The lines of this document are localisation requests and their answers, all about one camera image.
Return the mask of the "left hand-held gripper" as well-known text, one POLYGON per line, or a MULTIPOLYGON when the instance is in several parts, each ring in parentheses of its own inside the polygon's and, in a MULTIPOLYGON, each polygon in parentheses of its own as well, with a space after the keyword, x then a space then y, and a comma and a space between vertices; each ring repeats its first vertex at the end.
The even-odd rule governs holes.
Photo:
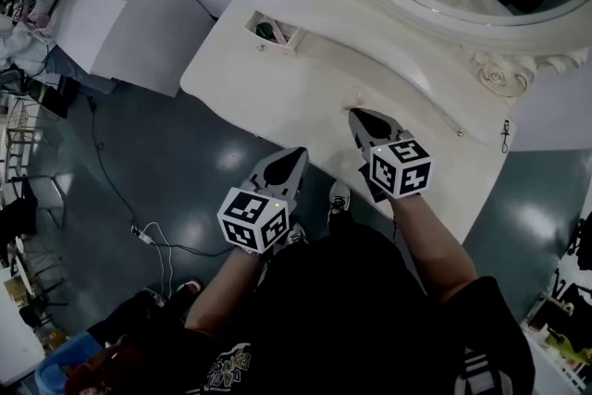
POLYGON ((225 240, 246 252, 262 254, 286 237, 308 164, 304 147, 261 160, 252 180, 232 187, 217 212, 225 240))

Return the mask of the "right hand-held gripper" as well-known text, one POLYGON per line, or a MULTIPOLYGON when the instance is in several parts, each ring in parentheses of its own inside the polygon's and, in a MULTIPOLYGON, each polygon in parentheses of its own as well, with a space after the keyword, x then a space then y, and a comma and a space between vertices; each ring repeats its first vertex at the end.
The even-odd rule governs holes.
POLYGON ((351 109, 348 118, 366 162, 359 171, 375 203, 420 194, 429 187, 433 157, 415 139, 397 141, 404 131, 397 120, 365 108, 351 109))

